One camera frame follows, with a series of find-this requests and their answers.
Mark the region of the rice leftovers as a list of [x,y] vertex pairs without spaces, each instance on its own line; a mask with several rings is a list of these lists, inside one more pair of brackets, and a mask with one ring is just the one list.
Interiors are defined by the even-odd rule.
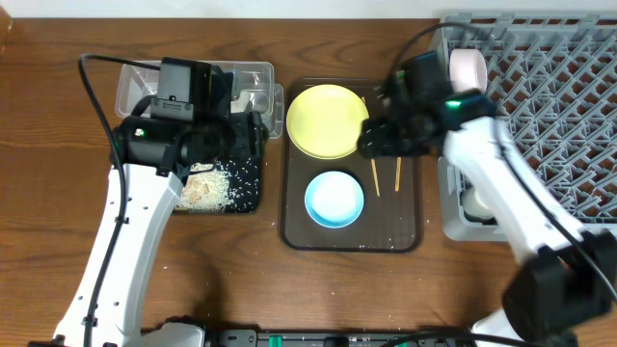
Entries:
[[205,215],[248,214],[260,201],[259,158],[192,167],[175,211]]

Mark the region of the white cup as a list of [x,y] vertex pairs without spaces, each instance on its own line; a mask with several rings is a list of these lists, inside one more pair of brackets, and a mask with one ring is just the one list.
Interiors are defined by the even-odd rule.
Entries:
[[470,221],[484,223],[494,218],[493,212],[482,200],[475,187],[470,187],[462,193],[461,205]]

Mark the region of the white tissue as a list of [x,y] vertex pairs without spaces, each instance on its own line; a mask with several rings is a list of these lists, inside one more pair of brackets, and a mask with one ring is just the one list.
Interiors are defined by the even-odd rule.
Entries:
[[230,110],[233,114],[255,111],[255,94],[242,91],[238,98],[230,103]]

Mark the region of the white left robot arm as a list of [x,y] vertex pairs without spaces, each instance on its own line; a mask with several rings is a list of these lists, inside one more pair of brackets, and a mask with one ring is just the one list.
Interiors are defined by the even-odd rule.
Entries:
[[108,193],[98,233],[74,298],[51,338],[54,346],[204,346],[205,326],[188,318],[144,332],[143,306],[163,231],[194,174],[244,164],[258,174],[274,89],[265,62],[143,63],[155,73],[117,126],[110,145]]

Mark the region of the pink bowl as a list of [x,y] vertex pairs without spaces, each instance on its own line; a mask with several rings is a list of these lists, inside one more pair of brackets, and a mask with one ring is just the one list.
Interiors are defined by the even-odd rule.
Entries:
[[477,89],[484,93],[488,85],[488,70],[483,55],[477,49],[457,48],[451,52],[449,77],[456,93]]

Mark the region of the blue bowl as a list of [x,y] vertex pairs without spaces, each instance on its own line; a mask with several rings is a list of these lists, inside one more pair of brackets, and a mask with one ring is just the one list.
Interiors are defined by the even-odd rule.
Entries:
[[352,175],[340,171],[323,172],[308,184],[304,205],[318,225],[343,228],[352,225],[362,214],[364,193]]

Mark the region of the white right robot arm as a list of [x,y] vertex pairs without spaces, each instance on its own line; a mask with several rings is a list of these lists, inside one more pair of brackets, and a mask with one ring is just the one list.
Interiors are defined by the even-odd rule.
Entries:
[[362,124],[362,156],[437,149],[471,182],[504,232],[520,269],[501,307],[459,335],[470,346],[565,345],[570,328],[616,301],[616,239],[592,233],[552,196],[496,117],[493,101],[461,90],[427,52],[395,60],[382,88],[387,114]]

